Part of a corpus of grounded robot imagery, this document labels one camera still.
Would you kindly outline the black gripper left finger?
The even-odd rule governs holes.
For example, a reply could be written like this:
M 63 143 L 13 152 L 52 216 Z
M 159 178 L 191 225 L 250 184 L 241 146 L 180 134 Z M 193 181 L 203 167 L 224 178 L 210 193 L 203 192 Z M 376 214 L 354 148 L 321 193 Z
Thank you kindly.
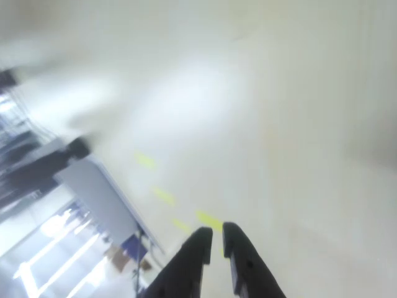
M 197 298 L 201 295 L 203 267 L 210 264 L 213 230 L 200 227 L 184 242 L 144 297 Z

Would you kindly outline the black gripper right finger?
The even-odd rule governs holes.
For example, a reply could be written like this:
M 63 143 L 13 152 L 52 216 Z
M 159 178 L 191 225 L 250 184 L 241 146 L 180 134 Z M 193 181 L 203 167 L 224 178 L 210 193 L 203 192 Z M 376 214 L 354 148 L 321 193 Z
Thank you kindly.
M 239 297 L 283 298 L 284 293 L 254 245 L 233 222 L 223 224 L 223 253 L 229 259 L 233 293 Z

